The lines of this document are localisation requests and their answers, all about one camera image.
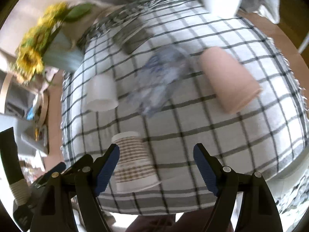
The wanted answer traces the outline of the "white desktop device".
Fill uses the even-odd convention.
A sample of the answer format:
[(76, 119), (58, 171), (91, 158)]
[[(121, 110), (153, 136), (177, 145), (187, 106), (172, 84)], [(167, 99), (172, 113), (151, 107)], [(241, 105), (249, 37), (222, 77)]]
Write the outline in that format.
[(34, 121), (26, 120), (14, 115), (5, 114), (5, 104), (8, 85), (2, 85), (1, 88), (1, 131), (13, 128), (14, 139), (18, 147), (18, 154), (21, 156), (34, 157), (36, 151), (39, 151), (44, 157), (48, 155), (48, 148), (41, 141), (35, 141)]

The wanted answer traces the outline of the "sunflower bouquet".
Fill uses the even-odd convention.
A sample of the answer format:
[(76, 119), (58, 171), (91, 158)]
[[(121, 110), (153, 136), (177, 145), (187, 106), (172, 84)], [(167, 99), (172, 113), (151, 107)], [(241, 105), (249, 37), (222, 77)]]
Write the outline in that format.
[(69, 5), (67, 2), (47, 7), (37, 24), (26, 32), (16, 49), (17, 58), (9, 64), (20, 84), (27, 84), (45, 69), (43, 56), (60, 32), (64, 23), (75, 23), (90, 14), (94, 4)]

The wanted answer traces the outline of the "brown checked paper cup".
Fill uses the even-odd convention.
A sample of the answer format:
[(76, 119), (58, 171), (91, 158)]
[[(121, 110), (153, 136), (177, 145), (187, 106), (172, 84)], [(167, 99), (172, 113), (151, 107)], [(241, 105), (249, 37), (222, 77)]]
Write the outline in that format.
[(114, 171), (118, 193), (140, 192), (160, 184), (139, 133), (121, 132), (112, 137), (112, 143), (120, 150), (120, 158)]

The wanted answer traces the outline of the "dark green glass bowl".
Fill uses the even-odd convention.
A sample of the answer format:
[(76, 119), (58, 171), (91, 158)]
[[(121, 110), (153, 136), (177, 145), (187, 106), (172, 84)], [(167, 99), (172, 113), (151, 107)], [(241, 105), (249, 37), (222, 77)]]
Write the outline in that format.
[(124, 53), (130, 55), (153, 35), (149, 23), (136, 18), (127, 23), (113, 36), (113, 42)]

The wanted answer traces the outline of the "white frosted cup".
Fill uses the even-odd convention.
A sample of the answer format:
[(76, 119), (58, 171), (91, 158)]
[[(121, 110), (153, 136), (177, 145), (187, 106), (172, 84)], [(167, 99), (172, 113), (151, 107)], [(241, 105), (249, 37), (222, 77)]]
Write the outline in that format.
[(106, 112), (119, 106), (116, 82), (109, 73), (94, 76), (87, 84), (86, 108), (93, 112)]

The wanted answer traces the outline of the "blue ribbed flower pot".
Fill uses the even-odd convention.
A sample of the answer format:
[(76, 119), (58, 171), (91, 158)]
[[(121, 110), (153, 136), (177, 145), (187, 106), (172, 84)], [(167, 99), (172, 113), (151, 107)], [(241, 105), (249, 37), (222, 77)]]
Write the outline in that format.
[(61, 31), (53, 39), (42, 60), (49, 66), (75, 73), (84, 59), (84, 53), (74, 47), (70, 39)]

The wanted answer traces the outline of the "clear blue patterned glass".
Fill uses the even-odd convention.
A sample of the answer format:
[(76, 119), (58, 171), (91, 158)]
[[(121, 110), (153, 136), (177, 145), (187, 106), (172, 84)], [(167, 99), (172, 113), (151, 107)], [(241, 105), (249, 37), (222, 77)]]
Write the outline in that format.
[(172, 97), (191, 64), (192, 59), (184, 49), (174, 44), (160, 47), (138, 71), (128, 103), (139, 115), (153, 116)]

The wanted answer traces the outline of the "checked black white tablecloth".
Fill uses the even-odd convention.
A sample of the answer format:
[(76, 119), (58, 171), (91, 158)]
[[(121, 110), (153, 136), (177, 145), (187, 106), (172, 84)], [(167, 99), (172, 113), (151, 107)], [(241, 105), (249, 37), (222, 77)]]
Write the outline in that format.
[[(113, 36), (136, 18), (149, 23), (154, 35), (127, 55)], [(145, 118), (128, 103), (128, 95), (138, 71), (166, 44), (186, 50), (192, 67), (162, 110)], [(142, 1), (91, 26), (82, 45), (81, 66), (66, 74), (63, 82), (65, 163), (71, 165), (84, 154), (97, 158), (110, 146), (112, 136), (135, 131), (160, 180), (148, 190), (120, 194), (111, 179), (98, 198), (106, 211), (159, 215), (213, 205), (215, 196), (193, 159), (197, 143), (235, 171), (259, 171), (267, 180), (308, 151), (308, 119), (299, 83), (272, 38), (244, 17), (218, 18), (199, 0)], [(262, 87), (261, 94), (237, 114), (223, 111), (199, 66), (199, 56), (212, 46), (236, 58)], [(102, 73), (113, 76), (119, 106), (93, 112), (86, 108), (87, 84)]]

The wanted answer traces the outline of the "pink paper cup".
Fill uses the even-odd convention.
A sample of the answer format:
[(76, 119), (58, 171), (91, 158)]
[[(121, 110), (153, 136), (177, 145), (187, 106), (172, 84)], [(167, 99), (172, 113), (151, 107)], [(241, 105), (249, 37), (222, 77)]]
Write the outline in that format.
[(251, 73), (222, 48), (210, 47), (204, 50), (200, 56), (200, 65), (228, 114), (241, 111), (262, 91)]

